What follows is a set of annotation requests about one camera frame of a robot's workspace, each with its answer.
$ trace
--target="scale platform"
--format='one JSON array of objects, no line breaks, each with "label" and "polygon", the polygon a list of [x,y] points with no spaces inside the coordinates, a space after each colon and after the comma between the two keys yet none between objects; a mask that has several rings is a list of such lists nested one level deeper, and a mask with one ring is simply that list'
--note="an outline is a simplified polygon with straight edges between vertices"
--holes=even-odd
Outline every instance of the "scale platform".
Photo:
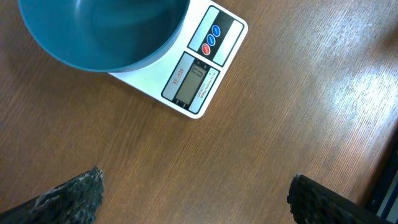
[{"label": "scale platform", "polygon": [[244,20],[210,0],[191,0],[163,57],[112,76],[194,119],[205,113],[248,32]]}]

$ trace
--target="white scale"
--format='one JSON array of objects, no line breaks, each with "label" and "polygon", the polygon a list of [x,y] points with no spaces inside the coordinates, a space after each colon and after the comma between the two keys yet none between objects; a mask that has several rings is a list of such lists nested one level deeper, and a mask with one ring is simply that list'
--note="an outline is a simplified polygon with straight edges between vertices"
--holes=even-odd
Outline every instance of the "white scale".
[{"label": "white scale", "polygon": [[248,25],[213,1],[191,0],[179,32],[155,62],[110,74],[196,119],[214,97]]}]

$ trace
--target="table surface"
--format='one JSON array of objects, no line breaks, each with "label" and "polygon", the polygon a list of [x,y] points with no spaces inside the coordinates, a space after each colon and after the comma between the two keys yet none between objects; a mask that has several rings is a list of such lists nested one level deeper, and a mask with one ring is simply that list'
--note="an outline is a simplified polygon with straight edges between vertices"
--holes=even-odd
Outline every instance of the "table surface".
[{"label": "table surface", "polygon": [[305,174],[357,202],[395,130],[397,1],[219,0],[249,33],[204,117],[70,68],[0,2],[0,212],[97,164],[96,223],[293,223]]}]

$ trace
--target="teal bowl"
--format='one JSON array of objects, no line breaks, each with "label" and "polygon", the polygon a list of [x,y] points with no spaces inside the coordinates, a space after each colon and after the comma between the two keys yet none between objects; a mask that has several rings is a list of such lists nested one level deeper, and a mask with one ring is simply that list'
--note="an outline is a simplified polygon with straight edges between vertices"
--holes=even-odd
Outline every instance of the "teal bowl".
[{"label": "teal bowl", "polygon": [[188,5],[189,0],[19,0],[40,46],[91,72],[129,70],[166,52]]}]

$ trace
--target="lcd display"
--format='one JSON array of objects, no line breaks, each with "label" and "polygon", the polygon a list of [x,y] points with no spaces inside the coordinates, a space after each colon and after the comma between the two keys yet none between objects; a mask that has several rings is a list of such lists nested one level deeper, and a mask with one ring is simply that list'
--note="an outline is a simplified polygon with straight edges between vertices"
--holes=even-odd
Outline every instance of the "lcd display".
[{"label": "lcd display", "polygon": [[177,93],[176,99],[189,105],[205,76],[206,70],[194,64],[185,81],[182,83],[182,86]]}]

